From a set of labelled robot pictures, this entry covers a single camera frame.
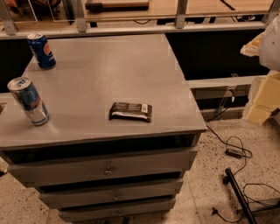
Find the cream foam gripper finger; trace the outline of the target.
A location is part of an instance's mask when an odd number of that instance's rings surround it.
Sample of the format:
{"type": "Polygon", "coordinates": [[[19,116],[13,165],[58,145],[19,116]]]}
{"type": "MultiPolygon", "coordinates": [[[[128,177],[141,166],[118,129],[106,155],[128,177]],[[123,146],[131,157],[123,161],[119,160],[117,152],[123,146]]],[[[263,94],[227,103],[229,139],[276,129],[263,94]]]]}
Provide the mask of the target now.
{"type": "Polygon", "coordinates": [[[262,125],[279,109],[280,72],[270,71],[265,77],[256,77],[251,84],[242,119],[254,125],[262,125]]]}
{"type": "Polygon", "coordinates": [[[254,37],[251,41],[249,41],[246,45],[244,45],[241,48],[240,53],[249,57],[258,56],[262,38],[263,33],[258,34],[256,37],[254,37]]]}

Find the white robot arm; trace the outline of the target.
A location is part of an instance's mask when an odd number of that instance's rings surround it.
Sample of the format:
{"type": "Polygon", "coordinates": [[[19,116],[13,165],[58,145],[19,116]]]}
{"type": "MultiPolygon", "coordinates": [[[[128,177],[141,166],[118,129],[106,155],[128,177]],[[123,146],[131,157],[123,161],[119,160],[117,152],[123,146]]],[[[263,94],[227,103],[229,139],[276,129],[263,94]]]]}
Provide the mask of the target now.
{"type": "Polygon", "coordinates": [[[255,78],[252,82],[242,115],[246,122],[262,125],[280,109],[280,15],[264,32],[244,45],[241,54],[258,56],[260,65],[269,69],[264,78],[255,78]]]}

